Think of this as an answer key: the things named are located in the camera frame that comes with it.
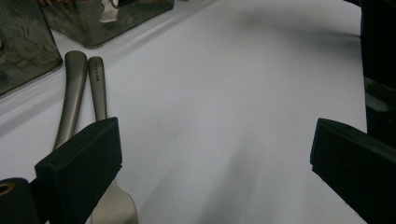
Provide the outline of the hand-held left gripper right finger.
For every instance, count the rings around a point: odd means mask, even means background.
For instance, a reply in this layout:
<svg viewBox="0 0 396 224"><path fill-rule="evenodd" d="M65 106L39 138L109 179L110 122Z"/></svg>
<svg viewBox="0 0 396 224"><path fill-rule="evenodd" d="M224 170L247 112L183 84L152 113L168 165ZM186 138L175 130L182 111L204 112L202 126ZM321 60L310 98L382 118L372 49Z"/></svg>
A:
<svg viewBox="0 0 396 224"><path fill-rule="evenodd" d="M368 224L396 224L396 148L345 123L319 119L312 171Z"/></svg>

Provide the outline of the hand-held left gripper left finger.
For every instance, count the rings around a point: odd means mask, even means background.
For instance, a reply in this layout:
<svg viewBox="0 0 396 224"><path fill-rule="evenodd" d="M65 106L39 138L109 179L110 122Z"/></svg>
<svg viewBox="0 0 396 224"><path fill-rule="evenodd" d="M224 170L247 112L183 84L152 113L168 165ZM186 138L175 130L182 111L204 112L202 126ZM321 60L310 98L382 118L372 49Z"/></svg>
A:
<svg viewBox="0 0 396 224"><path fill-rule="evenodd" d="M84 224L122 166L119 121L96 121L36 166L49 224Z"/></svg>

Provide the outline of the smoky translucent plastic bin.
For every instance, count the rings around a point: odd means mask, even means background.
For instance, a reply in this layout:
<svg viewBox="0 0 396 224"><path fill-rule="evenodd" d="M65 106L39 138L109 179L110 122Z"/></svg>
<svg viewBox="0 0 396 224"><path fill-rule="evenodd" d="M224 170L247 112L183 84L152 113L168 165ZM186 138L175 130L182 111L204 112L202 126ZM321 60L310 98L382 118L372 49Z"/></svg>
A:
<svg viewBox="0 0 396 224"><path fill-rule="evenodd" d="M139 24L172 10L175 0L119 0L118 20L101 23L102 0L38 0L49 26L86 48L98 48Z"/></svg>
<svg viewBox="0 0 396 224"><path fill-rule="evenodd" d="M0 0L0 97L59 68L62 56L37 0Z"/></svg>

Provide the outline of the white ceramic spoon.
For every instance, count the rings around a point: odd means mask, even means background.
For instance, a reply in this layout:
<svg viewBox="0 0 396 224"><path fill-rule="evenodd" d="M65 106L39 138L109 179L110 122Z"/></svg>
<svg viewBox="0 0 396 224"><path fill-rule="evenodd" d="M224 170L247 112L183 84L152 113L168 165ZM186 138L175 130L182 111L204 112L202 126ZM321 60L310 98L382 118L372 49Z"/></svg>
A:
<svg viewBox="0 0 396 224"><path fill-rule="evenodd" d="M102 0L104 10L102 12L100 22L109 23L118 20L119 0Z"/></svg>

